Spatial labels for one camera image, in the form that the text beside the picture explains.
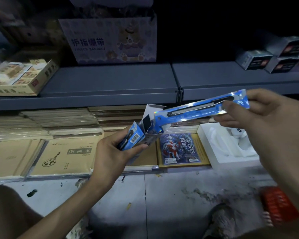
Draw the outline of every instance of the metal shelf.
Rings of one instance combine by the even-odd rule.
[[[0,111],[176,103],[177,95],[170,64],[68,67],[38,96],[0,97]]]
[[[175,63],[172,67],[184,101],[202,100],[244,88],[266,88],[283,95],[299,94],[299,72],[246,71],[233,61]]]

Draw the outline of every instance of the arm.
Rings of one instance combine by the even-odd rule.
[[[94,171],[89,181],[18,239],[64,238],[83,215],[109,191],[128,160],[148,147],[142,144],[119,151],[116,146],[127,135],[128,129],[100,140],[96,149]]]
[[[299,101],[248,90],[250,109],[225,101],[222,126],[244,128],[260,162],[299,211]]]

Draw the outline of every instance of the barcode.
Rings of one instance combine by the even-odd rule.
[[[131,143],[135,143],[136,140],[137,140],[139,137],[140,137],[140,136],[136,133],[136,134],[132,137],[132,139],[131,139]]]
[[[177,163],[176,158],[166,158],[165,164],[169,164],[169,163]]]

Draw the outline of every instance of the shoe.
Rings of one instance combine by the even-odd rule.
[[[216,205],[209,213],[210,223],[203,236],[206,238],[231,239],[235,237],[234,210],[222,203]]]

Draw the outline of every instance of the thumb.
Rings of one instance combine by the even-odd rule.
[[[141,144],[138,146],[135,146],[133,148],[130,148],[128,150],[123,151],[124,153],[124,159],[129,160],[135,155],[139,154],[141,151],[145,150],[149,146],[147,144]]]
[[[252,112],[242,107],[241,105],[232,101],[223,101],[222,104],[225,111],[236,121],[238,121],[243,127],[245,127],[249,121],[255,116]]]

